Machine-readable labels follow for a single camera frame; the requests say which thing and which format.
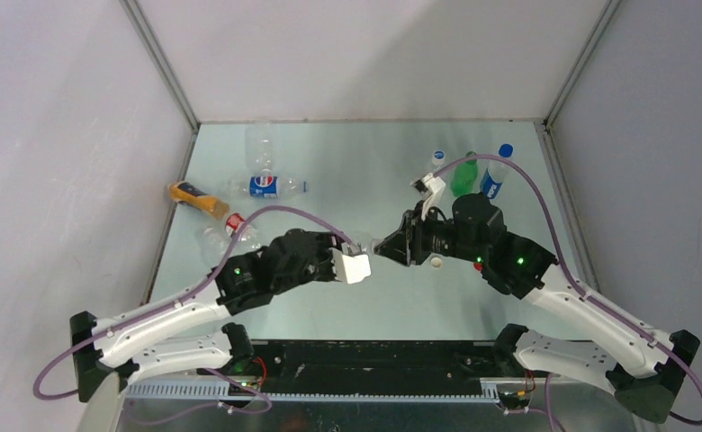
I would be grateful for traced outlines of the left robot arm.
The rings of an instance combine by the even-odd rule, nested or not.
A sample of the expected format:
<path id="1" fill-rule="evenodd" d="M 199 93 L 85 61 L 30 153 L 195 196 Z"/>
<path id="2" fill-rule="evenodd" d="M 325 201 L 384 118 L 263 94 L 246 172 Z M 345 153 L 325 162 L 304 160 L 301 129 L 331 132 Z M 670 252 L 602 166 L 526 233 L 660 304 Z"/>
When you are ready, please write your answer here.
<path id="1" fill-rule="evenodd" d="M 87 402 L 116 373 L 119 387 L 189 369 L 244 374 L 254 351 L 230 318 L 311 282 L 357 284 L 371 273 L 369 256 L 337 235 L 292 229 L 269 245 L 229 257 L 199 292 L 186 288 L 111 318 L 88 311 L 69 320 L 76 394 Z"/>

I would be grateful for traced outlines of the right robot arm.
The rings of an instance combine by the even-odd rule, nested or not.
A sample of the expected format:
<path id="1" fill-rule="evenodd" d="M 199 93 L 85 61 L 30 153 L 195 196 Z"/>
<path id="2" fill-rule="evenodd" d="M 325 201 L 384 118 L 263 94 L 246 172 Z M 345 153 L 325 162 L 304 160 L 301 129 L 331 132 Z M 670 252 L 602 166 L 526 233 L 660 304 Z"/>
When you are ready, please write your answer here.
<path id="1" fill-rule="evenodd" d="M 450 219 L 440 213 L 423 203 L 405 211 L 375 254 L 404 266 L 432 255 L 470 261 L 499 293 L 551 312 L 587 338 L 571 342 L 508 324 L 493 345 L 499 373 L 558 374 L 601 389 L 641 419 L 666 422 L 698 351 L 695 335 L 653 328 L 567 275 L 552 252 L 508 231 L 502 211 L 481 193 L 457 198 Z"/>

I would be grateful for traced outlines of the small clear plastic bottle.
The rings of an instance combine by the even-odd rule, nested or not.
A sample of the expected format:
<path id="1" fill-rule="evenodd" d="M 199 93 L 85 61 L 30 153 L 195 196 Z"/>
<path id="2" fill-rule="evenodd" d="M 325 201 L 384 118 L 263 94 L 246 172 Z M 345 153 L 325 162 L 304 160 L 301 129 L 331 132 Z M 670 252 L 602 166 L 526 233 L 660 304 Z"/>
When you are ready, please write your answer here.
<path id="1" fill-rule="evenodd" d="M 382 238 L 373 236 L 364 231 L 352 231 L 348 236 L 354 241 L 360 252 L 372 257 L 376 254 L 375 249 L 383 242 Z"/>

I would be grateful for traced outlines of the clear crushed plastic bottle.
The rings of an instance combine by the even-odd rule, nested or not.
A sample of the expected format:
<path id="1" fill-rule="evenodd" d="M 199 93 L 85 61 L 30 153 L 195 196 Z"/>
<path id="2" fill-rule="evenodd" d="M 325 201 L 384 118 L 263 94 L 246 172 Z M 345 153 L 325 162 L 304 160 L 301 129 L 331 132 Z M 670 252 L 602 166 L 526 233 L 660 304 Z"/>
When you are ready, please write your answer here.
<path id="1" fill-rule="evenodd" d="M 498 157 L 503 160 L 511 160 L 511 158 Z M 487 168 L 481 178 L 481 192 L 490 200 L 494 199 L 500 191 L 505 177 L 509 173 L 510 167 L 498 160 L 490 160 Z"/>

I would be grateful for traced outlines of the blue bottle cap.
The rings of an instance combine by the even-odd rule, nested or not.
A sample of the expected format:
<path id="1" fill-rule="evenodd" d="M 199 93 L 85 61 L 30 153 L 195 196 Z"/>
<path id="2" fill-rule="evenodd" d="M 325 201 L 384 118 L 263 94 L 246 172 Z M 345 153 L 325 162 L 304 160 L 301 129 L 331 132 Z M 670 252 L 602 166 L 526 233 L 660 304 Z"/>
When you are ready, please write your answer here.
<path id="1" fill-rule="evenodd" d="M 509 143 L 504 143 L 499 147 L 499 155 L 502 158 L 511 158 L 514 152 L 514 147 Z"/>

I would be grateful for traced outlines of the green plastic bottle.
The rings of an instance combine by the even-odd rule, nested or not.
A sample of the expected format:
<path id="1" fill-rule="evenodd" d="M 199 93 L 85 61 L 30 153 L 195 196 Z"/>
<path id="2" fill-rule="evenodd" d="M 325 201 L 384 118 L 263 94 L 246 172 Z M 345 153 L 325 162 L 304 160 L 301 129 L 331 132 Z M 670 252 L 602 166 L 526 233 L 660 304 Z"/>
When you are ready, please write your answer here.
<path id="1" fill-rule="evenodd" d="M 478 176 L 478 164 L 476 159 L 469 159 L 461 163 L 454 169 L 449 184 L 453 197 L 461 197 L 471 194 Z"/>

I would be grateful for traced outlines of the clear ribbed plastic bottle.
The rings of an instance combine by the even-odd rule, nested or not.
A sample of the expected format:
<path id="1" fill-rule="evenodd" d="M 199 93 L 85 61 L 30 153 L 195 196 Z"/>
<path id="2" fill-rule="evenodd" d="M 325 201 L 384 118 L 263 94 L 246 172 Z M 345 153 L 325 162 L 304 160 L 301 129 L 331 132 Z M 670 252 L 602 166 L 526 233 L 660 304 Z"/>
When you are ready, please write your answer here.
<path id="1" fill-rule="evenodd" d="M 430 156 L 430 160 L 426 164 L 426 173 L 421 178 L 422 183 L 424 185 L 433 185 L 434 187 L 437 187 L 437 188 L 445 188 L 446 183 L 444 182 L 444 180 L 440 176 L 436 175 L 436 172 L 439 171 L 443 167 L 443 165 L 446 162 L 446 159 L 445 159 L 445 162 L 443 165 L 436 166 L 431 162 L 431 156 Z"/>

